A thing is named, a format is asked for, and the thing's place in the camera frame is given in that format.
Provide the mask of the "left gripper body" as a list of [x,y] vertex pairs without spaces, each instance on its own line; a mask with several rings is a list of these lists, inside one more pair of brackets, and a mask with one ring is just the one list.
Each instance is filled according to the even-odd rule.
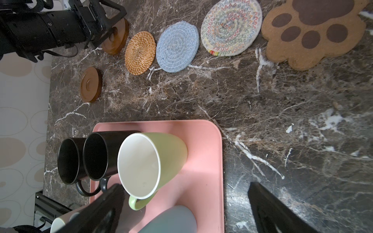
[[[74,14],[73,23],[68,26],[68,35],[72,43],[84,43],[84,48],[91,44],[96,48],[114,33],[114,25],[126,15],[124,6],[113,1],[90,1],[83,6],[81,1],[69,1],[70,11]],[[118,10],[112,18],[106,16],[103,6]]]

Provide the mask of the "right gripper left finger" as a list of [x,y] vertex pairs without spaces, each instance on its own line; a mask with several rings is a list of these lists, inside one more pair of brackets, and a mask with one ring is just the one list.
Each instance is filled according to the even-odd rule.
[[121,185],[111,186],[58,232],[114,233],[119,224],[124,198],[124,188]]

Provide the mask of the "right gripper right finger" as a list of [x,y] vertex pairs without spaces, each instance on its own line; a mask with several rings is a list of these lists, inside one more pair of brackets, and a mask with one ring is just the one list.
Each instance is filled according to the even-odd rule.
[[317,232],[259,182],[250,183],[248,198],[259,233]]

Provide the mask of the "brown wooden coaster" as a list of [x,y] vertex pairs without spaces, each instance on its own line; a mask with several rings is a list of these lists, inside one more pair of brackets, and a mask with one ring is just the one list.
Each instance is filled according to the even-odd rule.
[[95,102],[101,92],[103,78],[101,72],[95,67],[88,67],[81,75],[80,95],[85,103]]
[[116,55],[124,48],[128,35],[129,23],[123,18],[113,26],[114,32],[102,44],[104,52],[110,55]]

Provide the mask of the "woven rattan coaster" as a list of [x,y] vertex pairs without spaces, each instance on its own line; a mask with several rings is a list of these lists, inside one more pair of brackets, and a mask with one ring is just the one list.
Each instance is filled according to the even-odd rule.
[[125,66],[133,75],[141,75],[152,65],[156,54],[153,35],[142,31],[134,35],[125,51]]

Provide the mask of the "blue woven coaster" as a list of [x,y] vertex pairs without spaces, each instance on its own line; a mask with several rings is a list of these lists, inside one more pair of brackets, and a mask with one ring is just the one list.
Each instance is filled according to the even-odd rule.
[[168,27],[160,36],[156,47],[156,59],[160,68],[176,73],[188,67],[199,48],[199,32],[186,21]]

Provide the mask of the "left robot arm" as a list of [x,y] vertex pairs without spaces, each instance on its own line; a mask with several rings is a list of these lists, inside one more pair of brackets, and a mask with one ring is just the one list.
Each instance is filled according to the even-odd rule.
[[97,48],[115,31],[125,8],[113,1],[61,1],[63,10],[54,11],[53,1],[1,1],[1,56],[15,52],[34,63],[44,54],[58,54],[52,49]]

